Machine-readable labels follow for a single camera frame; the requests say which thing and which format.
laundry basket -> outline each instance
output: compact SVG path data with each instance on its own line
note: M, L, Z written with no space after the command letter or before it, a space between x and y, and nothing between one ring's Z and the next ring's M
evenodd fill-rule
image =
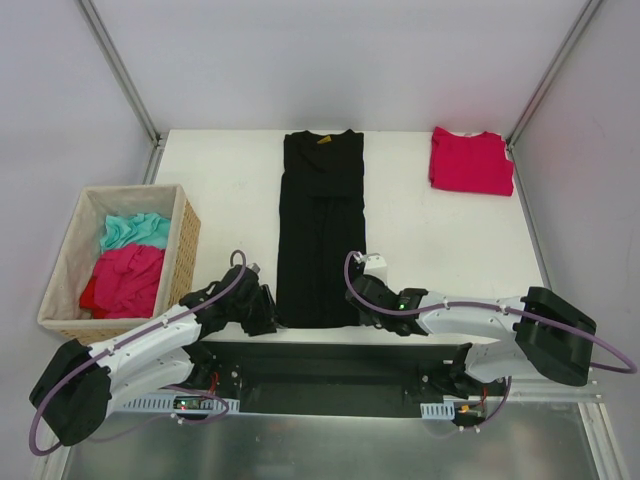
M92 319L78 301L100 257L107 215L158 213L171 220L153 317L191 290L200 219L180 185L87 187L82 190L49 286L38 323L82 344L105 340L148 319Z

turquoise fabric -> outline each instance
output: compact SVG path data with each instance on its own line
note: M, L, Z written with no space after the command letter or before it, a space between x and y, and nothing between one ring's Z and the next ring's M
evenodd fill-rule
M105 226L107 233L100 239L102 253L130 243L167 248L171 222L157 213L139 213L133 217L107 215Z

red cloth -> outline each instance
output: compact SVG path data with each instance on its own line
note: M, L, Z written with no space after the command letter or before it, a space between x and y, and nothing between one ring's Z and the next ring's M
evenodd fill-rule
M431 138L429 180L433 188L454 192L513 194L513 163L500 135L460 137L436 127Z
M81 304L105 311L104 318L150 318L156 302L164 250L129 244L108 250L93 269Z

metal frame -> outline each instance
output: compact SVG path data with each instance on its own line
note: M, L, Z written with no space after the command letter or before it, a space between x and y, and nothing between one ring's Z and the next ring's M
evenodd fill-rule
M131 109L140 122L140 125L149 138L149 141L153 145L153 152L149 159L143 179L144 184L152 184L155 181L160 166L167 135L161 134L156 128L149 111L145 107L144 102L142 101L142 98L127 71L127 68L124 65L124 62L120 57L120 54L109 35L104 21L100 17L98 10L93 3L93 0L74 1L87 21L87 25L94 35L96 43L100 47L100 50L102 51L116 81L122 89L124 96L127 98ZM523 185L520 172L517 168L518 158L513 147L522 136L522 133L525 131L531 121L531 118L540 107L559 72L566 64L568 58L573 53L580 39L584 36L589 25L596 18L596 15L599 13L605 2L606 0L586 1L558 51L553 57L549 67L545 71L542 79L538 83L526 108L516 122L512 133L508 136L507 141L509 154L516 164L515 181L517 190L520 194L524 216L529 227L529 232L544 284L549 288L552 287L553 282L549 277L549 269L545 263L544 255L540 246L538 229L529 208L526 188ZM591 385L588 385L583 389L575 389L541 379L519 380L513 384L511 400L519 402L543 400L578 403L589 445L601 478L630 478L618 445L612 434L609 417L606 408L602 403L602 395L596 381L592 381ZM49 438L49 436L43 436L43 443L53 440L53 437ZM42 478L47 480L60 478L67 460L68 451L68 448L60 449L49 457L39 459L36 464L36 469L34 471L35 475L33 478Z

table surface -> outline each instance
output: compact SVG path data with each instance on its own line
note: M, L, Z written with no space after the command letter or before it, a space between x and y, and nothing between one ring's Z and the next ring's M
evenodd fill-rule
M172 130L156 183L181 184L202 221L193 288L222 277L244 250L275 294L282 142L279 130ZM542 285L518 193L444 192L427 175L431 133L364 132L368 251L389 266L389 287L499 298ZM463 335L401 338L373 328L282 330L247 337L230 324L211 340L433 344Z

